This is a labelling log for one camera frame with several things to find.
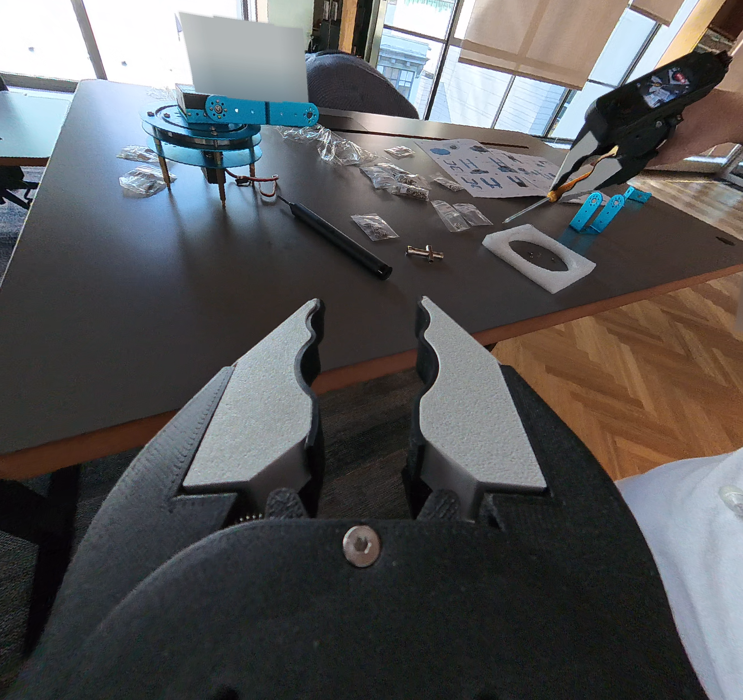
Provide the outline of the grey wooden-edged desk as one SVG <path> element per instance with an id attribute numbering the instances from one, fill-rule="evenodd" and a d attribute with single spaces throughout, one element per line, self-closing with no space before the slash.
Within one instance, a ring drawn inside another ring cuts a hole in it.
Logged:
<path id="1" fill-rule="evenodd" d="M 70 93 L 1 92 L 1 166 L 46 166 L 72 100 Z"/>

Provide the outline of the long blue U bracket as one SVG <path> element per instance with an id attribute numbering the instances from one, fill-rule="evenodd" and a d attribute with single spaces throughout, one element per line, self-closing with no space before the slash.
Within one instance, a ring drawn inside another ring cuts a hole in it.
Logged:
<path id="1" fill-rule="evenodd" d="M 576 232 L 601 233 L 623 208 L 626 198 L 616 194 L 607 198 L 601 192 L 588 195 L 569 226 Z"/>

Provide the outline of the dark grey upholstered chair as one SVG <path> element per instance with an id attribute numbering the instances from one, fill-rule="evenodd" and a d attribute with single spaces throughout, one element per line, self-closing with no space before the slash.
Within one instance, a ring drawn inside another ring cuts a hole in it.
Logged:
<path id="1" fill-rule="evenodd" d="M 308 99 L 319 108 L 419 118 L 407 98 L 362 58 L 323 50 L 307 54 L 305 65 Z"/>

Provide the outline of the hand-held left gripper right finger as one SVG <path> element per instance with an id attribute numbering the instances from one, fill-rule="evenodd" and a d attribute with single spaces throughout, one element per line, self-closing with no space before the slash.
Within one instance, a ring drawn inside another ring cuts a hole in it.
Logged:
<path id="1" fill-rule="evenodd" d="M 416 370 L 404 482 L 414 518 L 430 492 L 453 491 L 475 519 L 486 492 L 542 494 L 547 484 L 500 365 L 428 297 L 418 303 Z"/>

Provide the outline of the black office chair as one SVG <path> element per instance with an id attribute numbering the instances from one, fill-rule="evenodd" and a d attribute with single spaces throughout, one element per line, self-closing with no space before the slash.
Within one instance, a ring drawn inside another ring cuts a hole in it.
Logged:
<path id="1" fill-rule="evenodd" d="M 80 470 L 80 464 L 76 464 L 53 472 L 46 496 L 22 482 L 1 481 L 2 531 L 39 548 L 24 635 L 24 657 L 32 653 L 42 635 L 70 562 Z"/>

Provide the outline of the printed instruction booklet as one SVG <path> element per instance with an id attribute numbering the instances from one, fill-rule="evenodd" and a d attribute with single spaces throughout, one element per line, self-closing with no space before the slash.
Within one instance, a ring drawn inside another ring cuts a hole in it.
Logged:
<path id="1" fill-rule="evenodd" d="M 540 156 L 488 148 L 473 139 L 420 140 L 418 146 L 474 197 L 543 197 L 560 169 Z"/>

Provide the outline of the scattered small clear screw bags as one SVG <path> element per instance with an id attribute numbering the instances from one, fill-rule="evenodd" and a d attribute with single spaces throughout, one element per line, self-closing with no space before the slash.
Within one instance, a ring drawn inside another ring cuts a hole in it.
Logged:
<path id="1" fill-rule="evenodd" d="M 162 156 L 144 146 L 126 146 L 117 154 L 118 158 L 137 163 L 129 173 L 121 176 L 120 186 L 130 194 L 148 197 L 170 187 L 175 179 Z M 223 168 L 205 168 L 206 174 L 225 174 L 237 185 L 277 184 L 278 177 L 257 177 L 256 175 L 235 175 Z M 401 196 L 407 199 L 429 203 L 430 189 L 420 175 L 414 175 L 402 168 L 388 163 L 363 166 L 361 172 L 367 176 L 376 190 Z M 472 203 L 454 203 L 433 200 L 432 205 L 445 227 L 450 232 L 462 232 L 475 226 L 489 226 L 491 221 Z M 389 240 L 397 233 L 378 214 L 354 214 L 355 222 L 372 241 Z"/>

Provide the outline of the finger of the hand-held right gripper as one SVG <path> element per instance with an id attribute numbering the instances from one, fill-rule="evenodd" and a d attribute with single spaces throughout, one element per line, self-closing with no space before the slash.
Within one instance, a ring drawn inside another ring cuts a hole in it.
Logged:
<path id="1" fill-rule="evenodd" d="M 595 137 L 592 129 L 581 129 L 555 176 L 549 194 L 565 194 L 572 189 L 577 182 L 589 175 L 578 176 L 576 173 L 588 158 L 603 153 L 604 142 Z"/>
<path id="2" fill-rule="evenodd" d="M 574 181 L 574 185 L 564 192 L 565 196 L 580 196 L 598 191 L 607 185 L 611 185 L 610 181 L 614 181 L 616 177 L 618 177 L 617 182 L 621 184 L 632 175 L 629 171 L 633 165 L 632 156 L 603 157 L 587 174 L 578 176 L 578 169 L 587 163 L 587 156 L 581 159 L 574 154 L 566 156 L 564 173 L 570 173 L 568 178 L 571 181 L 574 179 L 577 179 L 577 181 Z"/>

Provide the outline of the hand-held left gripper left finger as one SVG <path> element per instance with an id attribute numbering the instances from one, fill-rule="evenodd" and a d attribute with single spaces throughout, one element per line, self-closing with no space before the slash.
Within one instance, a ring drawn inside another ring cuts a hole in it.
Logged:
<path id="1" fill-rule="evenodd" d="M 237 360 L 185 491 L 244 491 L 264 511 L 272 491 L 290 488 L 317 514 L 325 459 L 311 383 L 320 373 L 324 310 L 320 299 L 306 302 Z"/>

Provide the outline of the crumpled clear plastic wrap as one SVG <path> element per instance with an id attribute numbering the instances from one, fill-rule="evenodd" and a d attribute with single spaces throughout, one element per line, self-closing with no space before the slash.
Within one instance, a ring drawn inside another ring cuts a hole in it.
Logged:
<path id="1" fill-rule="evenodd" d="M 313 143 L 322 160 L 341 166 L 367 166 L 377 160 L 377 154 L 359 147 L 322 125 L 292 128 L 276 127 L 284 139 Z"/>

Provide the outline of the orange-handled screwdriver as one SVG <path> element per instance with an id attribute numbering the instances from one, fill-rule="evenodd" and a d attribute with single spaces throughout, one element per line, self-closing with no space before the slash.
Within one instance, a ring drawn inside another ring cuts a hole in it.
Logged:
<path id="1" fill-rule="evenodd" d="M 617 159 L 618 146 L 614 146 L 609 152 L 602 154 L 597 158 L 593 168 L 584 175 L 573 178 L 572 180 L 558 185 L 550 191 L 546 197 L 538 200 L 536 203 L 529 205 L 526 209 L 516 212 L 507 217 L 503 224 L 514 221 L 515 219 L 526 215 L 535 208 L 545 203 L 556 203 L 561 198 L 577 197 L 581 194 L 599 191 L 608 185 L 608 180 L 614 176 L 620 169 L 621 165 Z"/>

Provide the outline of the black pen-shaped screwdriver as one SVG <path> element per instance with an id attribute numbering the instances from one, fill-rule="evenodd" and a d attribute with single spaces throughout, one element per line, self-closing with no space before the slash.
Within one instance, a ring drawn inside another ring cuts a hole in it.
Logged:
<path id="1" fill-rule="evenodd" d="M 278 199 L 286 203 L 295 218 L 307 224 L 312 230 L 319 233 L 325 240 L 341 249 L 345 254 L 364 266 L 368 271 L 381 280 L 388 279 L 392 274 L 392 267 L 386 264 L 376 255 L 345 235 L 338 228 L 321 218 L 301 203 L 293 203 L 283 197 L 276 195 Z"/>

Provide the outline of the beige roller blinds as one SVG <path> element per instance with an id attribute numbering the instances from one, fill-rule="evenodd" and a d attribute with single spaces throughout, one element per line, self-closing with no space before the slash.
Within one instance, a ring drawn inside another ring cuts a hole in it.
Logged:
<path id="1" fill-rule="evenodd" d="M 668 24 L 683 0 L 476 0 L 459 61 L 580 89 L 627 6 Z"/>

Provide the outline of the person's right forearm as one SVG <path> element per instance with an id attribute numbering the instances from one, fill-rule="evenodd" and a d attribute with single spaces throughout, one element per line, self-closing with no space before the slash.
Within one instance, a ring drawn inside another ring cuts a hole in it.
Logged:
<path id="1" fill-rule="evenodd" d="M 668 166 L 725 143 L 742 143 L 742 94 L 715 89 L 686 107 L 683 121 L 648 166 Z"/>

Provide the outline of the white foam frame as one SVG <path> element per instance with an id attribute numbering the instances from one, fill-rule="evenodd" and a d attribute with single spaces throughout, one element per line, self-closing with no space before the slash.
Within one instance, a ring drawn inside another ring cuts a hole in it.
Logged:
<path id="1" fill-rule="evenodd" d="M 552 294 L 588 276 L 596 267 L 530 224 L 488 234 L 482 244 Z"/>

